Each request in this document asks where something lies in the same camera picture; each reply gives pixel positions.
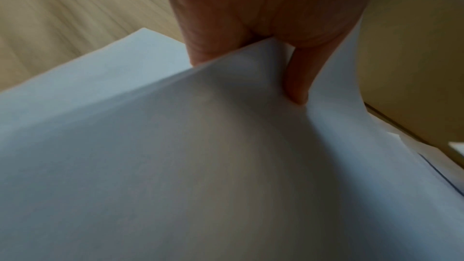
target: black line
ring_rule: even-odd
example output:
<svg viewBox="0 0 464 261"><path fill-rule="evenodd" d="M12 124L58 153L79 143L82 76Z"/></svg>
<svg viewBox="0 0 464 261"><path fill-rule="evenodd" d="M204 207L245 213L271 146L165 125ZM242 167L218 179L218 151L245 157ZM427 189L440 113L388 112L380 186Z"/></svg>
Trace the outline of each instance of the black line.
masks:
<svg viewBox="0 0 464 261"><path fill-rule="evenodd" d="M456 192L458 192L461 196L464 197L464 193L461 192L461 190L459 190L446 176L444 176L433 164L430 163L430 161L427 160L427 158L425 158L421 153L417 153L419 154L433 169L435 169L435 171L441 175L442 178L444 178L446 180L446 182L448 182L455 190Z"/></svg>

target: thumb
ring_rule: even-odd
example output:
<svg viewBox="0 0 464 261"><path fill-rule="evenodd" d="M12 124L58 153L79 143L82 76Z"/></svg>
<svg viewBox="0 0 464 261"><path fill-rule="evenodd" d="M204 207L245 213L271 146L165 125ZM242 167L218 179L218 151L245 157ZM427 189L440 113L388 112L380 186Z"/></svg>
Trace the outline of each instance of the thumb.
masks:
<svg viewBox="0 0 464 261"><path fill-rule="evenodd" d="M300 105L306 104L309 87L347 34L343 33L316 47L295 49L285 70L283 81L284 90L293 102Z"/></svg>

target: wood grain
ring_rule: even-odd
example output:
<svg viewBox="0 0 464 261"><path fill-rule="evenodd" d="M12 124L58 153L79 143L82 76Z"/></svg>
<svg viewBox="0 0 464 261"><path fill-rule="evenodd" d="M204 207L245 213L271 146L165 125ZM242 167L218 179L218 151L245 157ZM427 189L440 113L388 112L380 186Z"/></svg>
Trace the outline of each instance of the wood grain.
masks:
<svg viewBox="0 0 464 261"><path fill-rule="evenodd" d="M168 0L0 0L0 90L143 27L182 40Z"/></svg>

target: paper sheet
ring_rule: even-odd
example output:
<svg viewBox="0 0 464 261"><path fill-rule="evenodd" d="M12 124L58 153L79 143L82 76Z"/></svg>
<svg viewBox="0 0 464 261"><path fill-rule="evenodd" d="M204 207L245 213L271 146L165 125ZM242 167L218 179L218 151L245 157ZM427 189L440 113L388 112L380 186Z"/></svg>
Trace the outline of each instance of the paper sheet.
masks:
<svg viewBox="0 0 464 261"><path fill-rule="evenodd" d="M369 117L358 31L306 108L269 39L2 124L0 260L462 260L464 199Z"/></svg>

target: human hand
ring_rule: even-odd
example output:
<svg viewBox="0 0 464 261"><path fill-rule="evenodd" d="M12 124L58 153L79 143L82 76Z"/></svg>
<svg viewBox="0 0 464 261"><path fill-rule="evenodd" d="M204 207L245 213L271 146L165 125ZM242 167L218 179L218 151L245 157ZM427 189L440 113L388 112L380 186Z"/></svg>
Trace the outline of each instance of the human hand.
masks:
<svg viewBox="0 0 464 261"><path fill-rule="evenodd" d="M170 0L193 65L275 36L296 47L283 87L305 104L312 81L368 0Z"/></svg>

